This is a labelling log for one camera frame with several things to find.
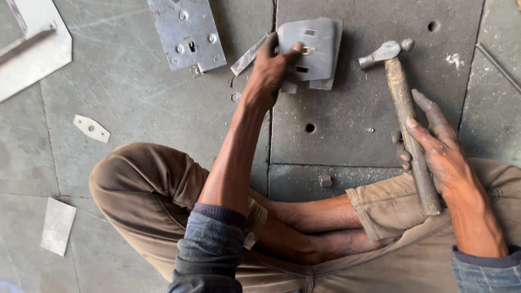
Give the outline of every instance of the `hex nut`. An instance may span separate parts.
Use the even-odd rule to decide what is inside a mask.
[[[331,176],[327,174],[318,176],[318,180],[320,181],[320,187],[331,186]]]

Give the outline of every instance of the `ball-peen hammer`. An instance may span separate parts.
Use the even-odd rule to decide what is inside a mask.
[[[370,55],[359,58],[358,61],[362,70],[368,69],[377,63],[385,63],[387,83],[389,84],[396,114],[398,115],[405,149],[413,157],[411,160],[411,173],[420,199],[421,211],[425,215],[434,216],[441,213],[440,197],[436,192],[427,162],[425,161],[425,150],[419,142],[408,134],[405,125],[409,118],[418,121],[418,114],[414,106],[411,89],[407,83],[405,70],[400,60],[398,60],[398,55],[403,51],[409,52],[413,48],[414,41],[412,39],[405,39],[401,43],[389,41],[382,44],[380,48]]]

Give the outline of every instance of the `hand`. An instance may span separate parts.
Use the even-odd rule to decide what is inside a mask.
[[[412,94],[414,101],[427,115],[429,130],[410,118],[406,123],[407,132],[424,147],[425,159],[433,174],[437,191],[445,198],[463,188],[472,186],[479,188],[481,184],[468,165],[458,139],[458,132],[449,124],[440,106],[417,90],[412,90]],[[400,158],[402,167],[409,170],[412,156],[405,150],[401,139],[402,134],[395,131],[392,140],[393,143],[398,143],[396,155]]]
[[[254,102],[259,103],[266,111],[275,105],[287,65],[294,64],[302,55],[301,43],[294,44],[284,54],[275,53],[278,45],[277,33],[271,33],[257,53],[253,72],[245,89],[259,91],[258,95],[254,95]]]

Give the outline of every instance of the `hammer head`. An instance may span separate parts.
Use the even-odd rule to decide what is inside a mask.
[[[402,51],[409,52],[413,48],[413,39],[405,39],[401,43],[398,43],[397,41],[388,41],[382,44],[382,46],[373,53],[359,58],[358,61],[360,62],[362,70],[365,70],[371,68],[376,63],[382,63],[385,60],[395,58]]]

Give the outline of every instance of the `brown trousers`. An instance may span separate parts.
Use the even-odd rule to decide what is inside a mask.
[[[521,244],[521,169],[469,159],[491,198],[507,244]],[[151,143],[117,148],[96,165],[92,196],[107,219],[161,274],[171,280],[177,241],[208,171],[185,153]],[[237,280],[245,292],[457,292],[455,244],[447,211],[425,218],[412,178],[404,173],[346,191],[372,240],[402,236],[377,251],[318,265],[296,265],[249,250],[267,211],[250,201],[243,262]]]

